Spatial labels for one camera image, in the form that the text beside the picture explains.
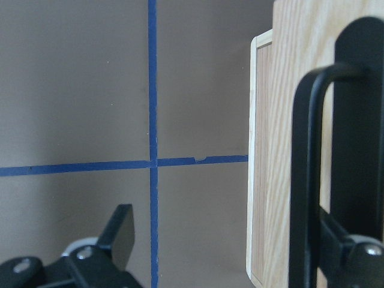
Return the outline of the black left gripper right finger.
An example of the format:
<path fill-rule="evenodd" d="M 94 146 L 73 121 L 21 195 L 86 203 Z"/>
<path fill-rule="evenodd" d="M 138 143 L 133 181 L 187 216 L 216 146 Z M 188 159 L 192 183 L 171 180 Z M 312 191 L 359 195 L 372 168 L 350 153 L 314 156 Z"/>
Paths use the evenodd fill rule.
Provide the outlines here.
<path fill-rule="evenodd" d="M 319 268 L 328 287 L 383 287 L 383 244 L 349 234 L 321 209 Z"/>

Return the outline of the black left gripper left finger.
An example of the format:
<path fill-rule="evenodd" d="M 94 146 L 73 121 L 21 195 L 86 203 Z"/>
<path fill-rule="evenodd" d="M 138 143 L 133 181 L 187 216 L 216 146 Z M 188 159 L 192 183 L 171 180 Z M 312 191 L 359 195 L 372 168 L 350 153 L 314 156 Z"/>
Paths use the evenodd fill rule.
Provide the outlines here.
<path fill-rule="evenodd" d="M 1 287 L 141 287 L 126 270 L 134 239 L 133 206 L 120 204 L 100 236 L 72 242 L 49 265 L 34 256 L 1 263 Z"/>

